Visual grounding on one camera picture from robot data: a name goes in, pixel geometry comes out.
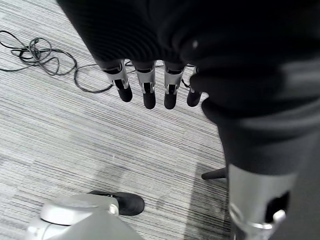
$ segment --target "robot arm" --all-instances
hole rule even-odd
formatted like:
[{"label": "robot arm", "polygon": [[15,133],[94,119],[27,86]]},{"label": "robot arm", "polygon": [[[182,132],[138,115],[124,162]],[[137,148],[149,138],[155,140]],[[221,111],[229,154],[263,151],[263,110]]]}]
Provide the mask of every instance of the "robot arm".
[{"label": "robot arm", "polygon": [[[197,103],[199,93],[209,94],[202,109],[217,125],[224,148],[237,239],[268,239],[286,217],[295,178],[318,140],[318,3],[58,2],[102,68],[125,58],[197,67],[190,97],[196,93]],[[172,99],[180,73],[165,81]],[[154,85],[153,73],[147,80],[139,75],[142,90],[144,83]],[[128,102],[130,86],[119,79],[114,84],[120,96],[127,90],[121,98]]]},{"label": "robot arm", "polygon": [[130,211],[128,206],[122,209],[124,201],[136,204],[131,215],[140,213],[144,207],[142,198],[130,193],[116,194],[122,197],[80,194],[47,202],[40,216],[30,223],[25,240],[143,240],[119,218],[119,213]]}]

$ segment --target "robotic hand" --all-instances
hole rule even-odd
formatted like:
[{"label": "robotic hand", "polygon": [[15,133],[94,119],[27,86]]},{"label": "robotic hand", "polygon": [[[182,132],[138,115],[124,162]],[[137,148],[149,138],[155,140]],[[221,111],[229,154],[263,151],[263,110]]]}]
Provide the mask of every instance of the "robotic hand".
[{"label": "robotic hand", "polygon": [[185,65],[196,66],[187,102],[195,106],[202,92],[209,95],[202,109],[224,148],[231,239],[269,239],[287,216],[296,176],[319,136],[320,85],[309,74],[320,50],[317,4],[58,3],[125,102],[132,93],[123,59],[132,60],[148,109],[155,105],[155,60],[165,65],[167,109],[175,106]]}]

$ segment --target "metal bracket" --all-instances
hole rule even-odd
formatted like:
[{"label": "metal bracket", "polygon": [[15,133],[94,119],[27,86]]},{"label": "metal bracket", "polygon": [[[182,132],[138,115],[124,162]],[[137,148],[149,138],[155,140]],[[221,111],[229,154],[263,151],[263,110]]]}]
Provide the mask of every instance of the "metal bracket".
[{"label": "metal bracket", "polygon": [[136,75],[138,77],[141,90],[144,94],[146,93],[144,84],[150,84],[150,93],[153,93],[155,91],[156,71],[154,66],[149,72],[140,72],[137,70]]},{"label": "metal bracket", "polygon": [[120,71],[118,73],[110,74],[108,73],[111,70],[110,68],[100,66],[101,70],[108,76],[108,80],[116,87],[117,90],[119,90],[119,88],[116,85],[116,80],[121,80],[124,89],[127,89],[129,87],[129,81],[124,60],[121,60],[121,65],[119,67]]},{"label": "metal bracket", "polygon": [[177,92],[178,92],[178,89],[180,87],[182,75],[184,74],[184,69],[178,74],[172,74],[172,73],[169,73],[165,62],[163,62],[163,64],[164,64],[164,88],[165,88],[165,94],[169,94],[169,85],[175,85],[173,94],[176,95]]}]

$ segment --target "gray carpet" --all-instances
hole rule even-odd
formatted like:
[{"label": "gray carpet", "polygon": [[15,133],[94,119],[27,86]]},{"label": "gray carpet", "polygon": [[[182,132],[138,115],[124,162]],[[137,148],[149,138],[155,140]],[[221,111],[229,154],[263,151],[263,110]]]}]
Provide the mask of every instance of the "gray carpet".
[{"label": "gray carpet", "polygon": [[[0,30],[25,44],[46,38],[80,66],[94,63],[54,0],[0,0]],[[70,61],[58,56],[66,70]],[[0,68],[21,66],[0,46]],[[192,70],[185,70],[186,81]],[[51,77],[36,67],[0,71],[1,240],[22,239],[45,201],[91,190],[141,195],[145,211],[122,219],[146,240],[228,238],[226,182],[200,178],[224,166],[217,129],[200,106],[187,106],[184,86],[175,109],[165,109],[162,68],[156,77],[157,104],[148,110],[135,73],[129,75],[133,99],[125,103],[115,88],[81,91],[73,72]],[[84,86],[97,89],[106,79],[97,67],[79,75]]]}]

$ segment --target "black fabric sleeve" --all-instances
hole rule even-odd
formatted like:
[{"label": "black fabric sleeve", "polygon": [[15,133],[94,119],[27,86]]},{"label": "black fabric sleeve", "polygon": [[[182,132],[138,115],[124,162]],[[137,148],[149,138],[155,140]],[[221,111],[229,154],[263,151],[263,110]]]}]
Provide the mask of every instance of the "black fabric sleeve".
[{"label": "black fabric sleeve", "polygon": [[165,2],[150,5],[159,40],[198,67],[191,87],[209,94],[226,161],[297,171],[319,135],[319,1]]}]

